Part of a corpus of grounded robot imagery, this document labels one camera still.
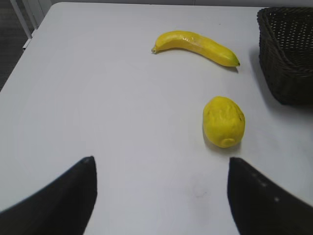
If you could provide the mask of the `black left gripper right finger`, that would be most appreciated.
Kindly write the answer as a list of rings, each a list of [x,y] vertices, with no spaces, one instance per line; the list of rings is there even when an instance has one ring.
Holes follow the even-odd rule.
[[[313,208],[245,160],[231,157],[227,197],[241,235],[311,235]]]

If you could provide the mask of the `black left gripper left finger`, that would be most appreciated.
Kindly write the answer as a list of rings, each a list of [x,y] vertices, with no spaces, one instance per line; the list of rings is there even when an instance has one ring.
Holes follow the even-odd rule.
[[[2,235],[82,235],[97,198],[93,156],[84,157],[40,191],[1,211]]]

